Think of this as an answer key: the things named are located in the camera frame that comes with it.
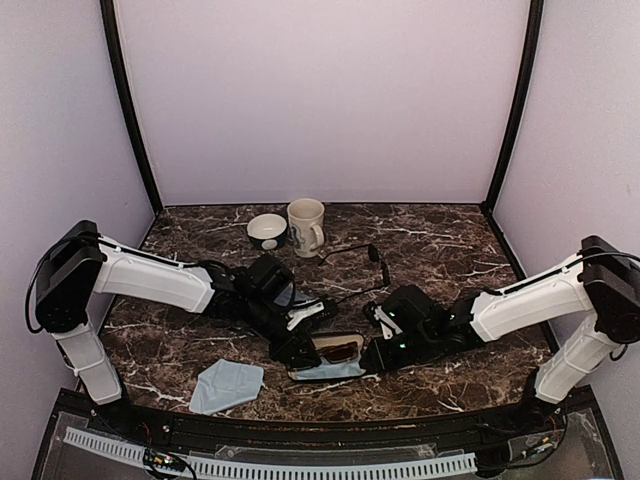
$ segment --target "marble tabletop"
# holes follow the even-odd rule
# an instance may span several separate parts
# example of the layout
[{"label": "marble tabletop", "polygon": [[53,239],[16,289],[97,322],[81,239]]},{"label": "marble tabletop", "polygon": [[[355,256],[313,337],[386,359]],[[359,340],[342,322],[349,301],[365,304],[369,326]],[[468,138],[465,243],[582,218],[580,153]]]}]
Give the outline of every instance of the marble tabletop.
[{"label": "marble tabletop", "polygon": [[[167,208],[143,250],[183,261],[216,259],[248,266],[260,252],[247,237],[255,215],[284,215],[283,205]],[[345,302],[323,330],[377,336],[361,313],[400,285],[416,284],[450,304],[482,287],[499,288],[514,274],[478,207],[423,204],[327,204],[323,253],[374,243],[392,285]],[[379,282],[365,254],[336,256],[323,267],[295,256],[291,245],[274,252],[315,295],[344,294]],[[268,346],[230,322],[175,307],[118,297],[101,334],[134,403],[188,412],[197,376],[217,360],[259,365],[264,387],[257,400],[218,415],[249,420],[366,421],[465,412],[516,402],[530,371],[550,357],[538,326],[506,335],[481,350],[432,365],[329,384],[296,384],[268,357]]]}]

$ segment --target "black pole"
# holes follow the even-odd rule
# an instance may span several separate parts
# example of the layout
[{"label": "black pole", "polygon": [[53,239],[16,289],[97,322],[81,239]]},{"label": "black pole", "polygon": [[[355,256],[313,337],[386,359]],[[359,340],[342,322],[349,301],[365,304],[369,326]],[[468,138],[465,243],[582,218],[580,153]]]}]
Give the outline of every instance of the black pole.
[{"label": "black pole", "polygon": [[538,46],[543,6],[544,0],[531,0],[531,5],[529,6],[529,20],[527,21],[522,59],[520,60],[520,71],[518,72],[516,90],[513,95],[513,102],[511,103],[511,112],[509,112],[509,120],[507,121],[507,128],[504,133],[504,139],[502,140],[502,147],[498,155],[496,169],[491,179],[489,193],[483,204],[483,209],[488,212],[493,212],[498,202],[500,190],[502,189],[502,184],[504,183],[504,178],[509,168],[513,147],[516,143],[516,137],[518,136],[522,112],[524,111],[527,92],[529,90],[529,82],[531,81],[536,47]]},{"label": "black pole", "polygon": [[120,107],[122,108],[122,115],[124,116],[124,122],[127,126],[127,132],[129,132],[129,140],[133,147],[133,153],[136,157],[136,163],[138,164],[147,196],[151,202],[151,207],[153,211],[158,214],[163,208],[162,200],[160,199],[156,181],[153,178],[149,157],[147,156],[147,151],[142,141],[136,110],[133,106],[133,98],[131,97],[129,81],[127,80],[127,71],[124,66],[124,57],[122,56],[120,36],[118,35],[118,23],[116,21],[113,0],[100,0],[100,8],[102,9],[102,23],[104,24],[104,34],[107,39],[113,78],[116,82],[118,97],[120,97]]}]

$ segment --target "white mug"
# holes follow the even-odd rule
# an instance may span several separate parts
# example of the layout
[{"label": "white mug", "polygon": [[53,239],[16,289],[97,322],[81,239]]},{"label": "white mug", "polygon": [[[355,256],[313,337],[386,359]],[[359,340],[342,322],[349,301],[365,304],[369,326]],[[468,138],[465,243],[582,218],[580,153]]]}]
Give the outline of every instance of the white mug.
[{"label": "white mug", "polygon": [[324,205],[311,198],[300,198],[289,204],[287,214],[296,255],[315,257],[324,245]]}]

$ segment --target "black and white bowl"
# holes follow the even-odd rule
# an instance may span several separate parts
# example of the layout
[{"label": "black and white bowl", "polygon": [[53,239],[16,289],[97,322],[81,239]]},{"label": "black and white bowl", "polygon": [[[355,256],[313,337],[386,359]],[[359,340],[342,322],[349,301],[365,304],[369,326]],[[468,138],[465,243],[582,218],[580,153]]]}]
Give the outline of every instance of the black and white bowl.
[{"label": "black and white bowl", "polygon": [[275,250],[287,240],[287,221],[275,213],[258,215],[247,225],[247,234],[258,250]]}]

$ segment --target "white wall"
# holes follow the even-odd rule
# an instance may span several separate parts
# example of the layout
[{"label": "white wall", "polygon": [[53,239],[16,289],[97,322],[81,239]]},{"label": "white wall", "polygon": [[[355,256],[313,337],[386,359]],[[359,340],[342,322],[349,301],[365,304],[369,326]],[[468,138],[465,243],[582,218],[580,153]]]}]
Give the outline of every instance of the white wall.
[{"label": "white wall", "polygon": [[[640,3],[547,2],[497,220],[529,274],[598,234],[640,254]],[[557,323],[561,340],[575,323]],[[640,348],[591,377],[627,478],[640,478]]]},{"label": "white wall", "polygon": [[[111,75],[97,1],[0,3],[0,463],[30,478],[60,386],[53,340],[22,313],[36,261],[76,221],[138,243],[152,211]],[[99,323],[106,301],[96,302]]]},{"label": "white wall", "polygon": [[528,0],[117,4],[165,203],[484,199]]}]

